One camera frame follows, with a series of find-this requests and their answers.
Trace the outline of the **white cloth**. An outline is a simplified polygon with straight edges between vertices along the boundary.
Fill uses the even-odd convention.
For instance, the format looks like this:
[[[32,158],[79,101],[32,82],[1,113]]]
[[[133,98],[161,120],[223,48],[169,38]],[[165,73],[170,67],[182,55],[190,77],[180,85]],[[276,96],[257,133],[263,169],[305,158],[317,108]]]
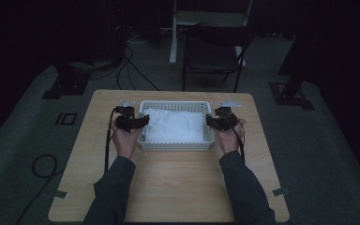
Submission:
[[[200,112],[171,112],[147,109],[145,139],[150,143],[201,143],[204,141],[203,115]]]

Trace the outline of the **black folding chair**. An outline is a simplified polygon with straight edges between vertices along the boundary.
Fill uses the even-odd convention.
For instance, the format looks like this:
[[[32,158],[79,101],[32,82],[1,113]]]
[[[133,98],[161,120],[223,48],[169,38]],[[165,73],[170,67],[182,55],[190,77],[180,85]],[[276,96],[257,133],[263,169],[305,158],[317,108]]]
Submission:
[[[242,72],[245,53],[254,39],[245,25],[196,23],[187,29],[182,65],[182,90],[186,90],[187,73],[224,75],[235,73],[233,92]]]

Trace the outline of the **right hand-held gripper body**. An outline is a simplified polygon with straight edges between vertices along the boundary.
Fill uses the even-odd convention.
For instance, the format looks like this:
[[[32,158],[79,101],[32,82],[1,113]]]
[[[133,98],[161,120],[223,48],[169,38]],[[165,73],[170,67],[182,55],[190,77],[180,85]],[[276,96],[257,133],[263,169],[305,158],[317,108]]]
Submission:
[[[240,107],[241,104],[234,101],[219,102],[218,108],[215,109],[215,129],[229,130],[234,128],[238,123],[238,117],[233,113],[232,107]]]

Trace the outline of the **white metal desk frame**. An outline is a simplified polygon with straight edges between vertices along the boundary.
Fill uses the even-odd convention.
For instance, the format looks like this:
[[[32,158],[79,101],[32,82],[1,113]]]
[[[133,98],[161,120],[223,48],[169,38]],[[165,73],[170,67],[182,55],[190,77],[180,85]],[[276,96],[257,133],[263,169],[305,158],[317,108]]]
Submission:
[[[179,26],[189,26],[196,23],[247,25],[254,0],[247,0],[245,10],[239,13],[180,10],[177,8],[178,1],[179,0],[172,0],[172,45],[169,56],[170,65],[175,65],[177,62],[177,33]]]

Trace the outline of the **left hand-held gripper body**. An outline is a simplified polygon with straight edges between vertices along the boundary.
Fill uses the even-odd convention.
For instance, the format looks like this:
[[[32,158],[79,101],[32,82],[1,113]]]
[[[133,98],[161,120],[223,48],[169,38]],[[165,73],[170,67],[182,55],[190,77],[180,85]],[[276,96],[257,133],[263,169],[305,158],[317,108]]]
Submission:
[[[125,132],[130,132],[132,129],[139,127],[135,118],[134,104],[134,101],[121,100],[120,105],[114,108],[114,111],[119,113],[115,119],[115,125]]]

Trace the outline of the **person's right hand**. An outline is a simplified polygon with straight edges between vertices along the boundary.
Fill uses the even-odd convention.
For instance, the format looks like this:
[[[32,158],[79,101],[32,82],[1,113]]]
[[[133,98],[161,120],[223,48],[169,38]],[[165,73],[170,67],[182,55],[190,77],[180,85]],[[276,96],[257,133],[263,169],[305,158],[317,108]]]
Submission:
[[[245,123],[245,119],[239,118],[239,123],[232,129],[215,131],[218,144],[223,154],[238,151],[240,146],[244,143],[243,126]]]

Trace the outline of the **white plastic basket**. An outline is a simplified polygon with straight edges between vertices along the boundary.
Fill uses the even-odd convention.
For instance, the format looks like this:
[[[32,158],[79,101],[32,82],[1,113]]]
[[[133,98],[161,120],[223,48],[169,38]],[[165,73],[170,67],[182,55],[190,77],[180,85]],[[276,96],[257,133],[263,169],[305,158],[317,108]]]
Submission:
[[[148,142],[145,139],[145,127],[138,138],[138,144],[144,151],[207,151],[215,140],[213,130],[207,126],[205,115],[212,114],[210,104],[207,101],[162,101],[146,100],[140,105],[139,116],[146,115],[143,111],[147,109],[166,110],[171,112],[201,113],[203,116],[203,142],[175,142],[159,143]]]

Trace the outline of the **black stand base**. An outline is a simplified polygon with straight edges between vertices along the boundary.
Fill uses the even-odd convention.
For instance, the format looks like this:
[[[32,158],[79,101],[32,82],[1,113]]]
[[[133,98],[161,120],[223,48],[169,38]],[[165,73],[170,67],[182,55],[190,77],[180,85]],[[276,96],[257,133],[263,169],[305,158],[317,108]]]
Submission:
[[[294,42],[279,70],[279,75],[289,75],[284,82],[270,82],[269,87],[277,105],[299,106],[305,111],[315,108],[302,91],[302,83],[308,77],[308,54],[303,35],[294,38]]]
[[[59,99],[61,96],[82,96],[91,74],[78,71],[68,63],[56,63],[54,67],[58,73],[50,90],[46,91],[43,99]]]

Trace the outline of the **person's left hand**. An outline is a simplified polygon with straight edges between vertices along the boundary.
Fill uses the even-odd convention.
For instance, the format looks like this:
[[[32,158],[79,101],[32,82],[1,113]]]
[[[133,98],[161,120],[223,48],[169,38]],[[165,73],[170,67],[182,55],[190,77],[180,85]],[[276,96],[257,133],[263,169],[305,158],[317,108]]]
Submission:
[[[137,128],[132,129],[130,132],[125,132],[124,130],[118,128],[116,126],[116,122],[113,121],[112,131],[113,134],[111,139],[115,145],[117,155],[123,158],[131,159],[137,148],[137,140],[142,132],[142,129]]]

